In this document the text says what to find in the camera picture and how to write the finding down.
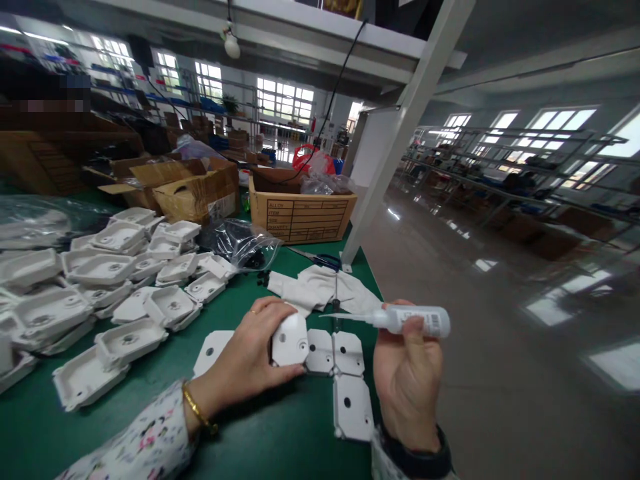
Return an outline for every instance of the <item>right hand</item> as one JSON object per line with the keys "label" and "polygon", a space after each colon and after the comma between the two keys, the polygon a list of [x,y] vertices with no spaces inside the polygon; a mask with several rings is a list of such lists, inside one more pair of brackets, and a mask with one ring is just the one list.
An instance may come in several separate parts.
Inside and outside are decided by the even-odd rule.
{"label": "right hand", "polygon": [[[392,304],[414,305],[406,300]],[[435,406],[443,356],[437,339],[423,337],[423,323],[422,317],[409,318],[402,327],[402,335],[385,329],[378,331],[373,379],[390,436],[409,450],[435,453],[440,450]]]}

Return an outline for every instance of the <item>tiled floor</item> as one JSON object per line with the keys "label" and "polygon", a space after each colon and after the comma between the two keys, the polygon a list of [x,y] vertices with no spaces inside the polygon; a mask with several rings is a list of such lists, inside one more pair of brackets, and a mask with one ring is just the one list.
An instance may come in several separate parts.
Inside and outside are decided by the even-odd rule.
{"label": "tiled floor", "polygon": [[385,300],[450,313],[438,415],[463,479],[640,479],[633,258],[550,263],[397,181],[363,248]]}

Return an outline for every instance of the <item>box label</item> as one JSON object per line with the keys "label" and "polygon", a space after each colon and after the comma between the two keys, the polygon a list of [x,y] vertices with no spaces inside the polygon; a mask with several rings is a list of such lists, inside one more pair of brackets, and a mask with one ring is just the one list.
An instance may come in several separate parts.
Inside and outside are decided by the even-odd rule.
{"label": "box label", "polygon": [[222,197],[208,204],[211,221],[228,217],[235,211],[235,193]]}

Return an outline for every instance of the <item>white pillar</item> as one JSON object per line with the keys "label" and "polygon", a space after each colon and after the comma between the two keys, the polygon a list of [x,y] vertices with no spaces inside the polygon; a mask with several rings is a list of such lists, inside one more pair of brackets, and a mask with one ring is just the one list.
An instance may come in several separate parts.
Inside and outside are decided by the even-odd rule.
{"label": "white pillar", "polygon": [[474,6],[475,0],[445,0],[440,8],[422,58],[400,98],[397,122],[382,152],[385,160],[379,162],[371,178],[371,186],[362,200],[362,207],[352,220],[353,228],[341,257],[347,271]]}

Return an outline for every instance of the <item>white plastic bottle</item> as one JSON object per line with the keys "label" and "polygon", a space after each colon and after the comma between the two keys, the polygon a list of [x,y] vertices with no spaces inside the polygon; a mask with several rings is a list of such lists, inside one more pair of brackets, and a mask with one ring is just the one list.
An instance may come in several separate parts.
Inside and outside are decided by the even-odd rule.
{"label": "white plastic bottle", "polygon": [[451,332],[449,314],[442,307],[420,305],[387,305],[387,309],[374,310],[361,315],[350,313],[328,313],[321,317],[336,317],[359,320],[370,323],[376,328],[384,328],[391,333],[402,333],[402,325],[410,317],[422,317],[425,320],[422,333],[426,337],[447,338]]}

